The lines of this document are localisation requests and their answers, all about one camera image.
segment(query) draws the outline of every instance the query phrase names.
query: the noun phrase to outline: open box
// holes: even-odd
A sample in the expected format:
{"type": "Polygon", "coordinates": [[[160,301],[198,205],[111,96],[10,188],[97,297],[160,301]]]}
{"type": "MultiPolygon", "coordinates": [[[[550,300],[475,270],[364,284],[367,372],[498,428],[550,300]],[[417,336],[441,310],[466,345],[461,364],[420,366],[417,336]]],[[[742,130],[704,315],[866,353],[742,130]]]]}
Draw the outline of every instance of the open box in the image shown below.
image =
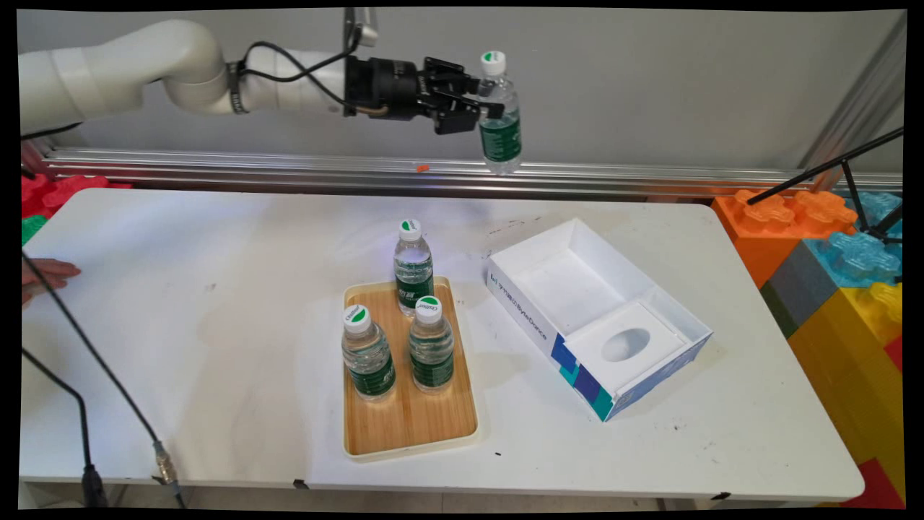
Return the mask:
{"type": "Polygon", "coordinates": [[[486,283],[603,421],[712,334],[577,218],[492,255],[486,283]]]}

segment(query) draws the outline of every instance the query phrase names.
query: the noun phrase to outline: bottle cap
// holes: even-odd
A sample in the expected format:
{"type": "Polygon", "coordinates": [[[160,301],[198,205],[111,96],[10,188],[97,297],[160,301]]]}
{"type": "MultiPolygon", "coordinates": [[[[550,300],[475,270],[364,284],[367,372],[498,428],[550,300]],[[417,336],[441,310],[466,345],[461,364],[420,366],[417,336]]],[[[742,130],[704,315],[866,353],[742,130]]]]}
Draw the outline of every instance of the bottle cap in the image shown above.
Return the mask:
{"type": "Polygon", "coordinates": [[[402,220],[398,236],[400,236],[403,241],[415,241],[420,238],[420,222],[415,218],[402,220]]]}
{"type": "Polygon", "coordinates": [[[500,76],[507,71],[507,56],[501,51],[481,55],[481,71],[487,76],[500,76]]]}
{"type": "Polygon", "coordinates": [[[350,305],[344,309],[344,328],[347,332],[365,332],[372,324],[372,316],[365,305],[350,305]]]}
{"type": "Polygon", "coordinates": [[[417,304],[414,305],[414,312],[417,314],[417,319],[420,323],[430,325],[440,321],[440,318],[443,317],[443,304],[440,303],[436,296],[424,296],[417,300],[417,304]]]}

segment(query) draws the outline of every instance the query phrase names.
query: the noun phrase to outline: wooden tray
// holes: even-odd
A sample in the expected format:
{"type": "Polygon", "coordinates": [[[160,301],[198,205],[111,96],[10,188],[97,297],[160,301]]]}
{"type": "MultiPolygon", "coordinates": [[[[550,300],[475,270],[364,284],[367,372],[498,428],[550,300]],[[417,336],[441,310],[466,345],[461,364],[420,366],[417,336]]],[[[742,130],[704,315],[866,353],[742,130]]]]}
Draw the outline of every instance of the wooden tray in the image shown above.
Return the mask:
{"type": "Polygon", "coordinates": [[[344,449],[356,459],[381,459],[465,444],[478,430],[468,365],[462,348],[456,301],[446,277],[433,277],[436,297],[456,335],[455,373],[449,388],[427,395],[414,386],[407,334],[411,318],[401,314],[394,282],[358,285],[344,293],[344,307],[366,305],[385,331],[397,377],[395,391],[383,402],[366,402],[353,390],[347,368],[344,380],[344,449]]]}

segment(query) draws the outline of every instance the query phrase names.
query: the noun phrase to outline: water bottle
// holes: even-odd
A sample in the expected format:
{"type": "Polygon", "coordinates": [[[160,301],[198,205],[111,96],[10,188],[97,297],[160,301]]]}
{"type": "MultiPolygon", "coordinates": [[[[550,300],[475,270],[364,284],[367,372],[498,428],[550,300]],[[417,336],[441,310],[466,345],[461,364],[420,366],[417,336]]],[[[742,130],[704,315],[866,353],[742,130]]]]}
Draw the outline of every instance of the water bottle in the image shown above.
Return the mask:
{"type": "Polygon", "coordinates": [[[359,397],[381,401],[395,388],[395,364],[388,339],[372,321],[365,305],[350,305],[344,311],[344,364],[353,378],[359,397]]]}
{"type": "Polygon", "coordinates": [[[433,258],[423,240],[420,223],[409,218],[401,222],[395,247],[395,278],[398,282],[398,307],[405,316],[414,315],[414,305],[421,296],[433,295],[433,258]]]}
{"type": "Polygon", "coordinates": [[[417,300],[414,310],[407,340],[414,384],[420,391],[436,393],[449,386],[453,378],[456,339],[449,320],[443,317],[443,304],[438,298],[424,296],[417,300]]]}
{"type": "Polygon", "coordinates": [[[481,147],[488,169],[497,175],[517,171],[520,165],[519,101],[514,84],[507,78],[504,53],[490,51],[481,55],[484,78],[478,85],[478,98],[489,103],[503,103],[500,119],[481,118],[481,147]]]}

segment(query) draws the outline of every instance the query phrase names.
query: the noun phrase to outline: cable connector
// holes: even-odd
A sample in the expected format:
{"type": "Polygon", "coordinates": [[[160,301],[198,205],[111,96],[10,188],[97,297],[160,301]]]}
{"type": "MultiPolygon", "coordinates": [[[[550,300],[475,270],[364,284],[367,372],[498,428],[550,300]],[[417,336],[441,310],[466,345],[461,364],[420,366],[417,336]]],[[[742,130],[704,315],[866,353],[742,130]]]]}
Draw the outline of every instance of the cable connector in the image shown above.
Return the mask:
{"type": "Polygon", "coordinates": [[[109,501],[106,499],[106,492],[103,489],[103,480],[100,474],[96,473],[93,464],[88,464],[83,468],[83,478],[80,480],[83,487],[83,505],[84,507],[109,507],[109,501]]]}
{"type": "Polygon", "coordinates": [[[157,469],[161,472],[162,483],[173,489],[178,501],[182,500],[179,479],[176,478],[176,469],[173,466],[173,461],[170,460],[170,453],[167,452],[164,444],[159,440],[154,443],[154,457],[157,462],[157,469]]]}

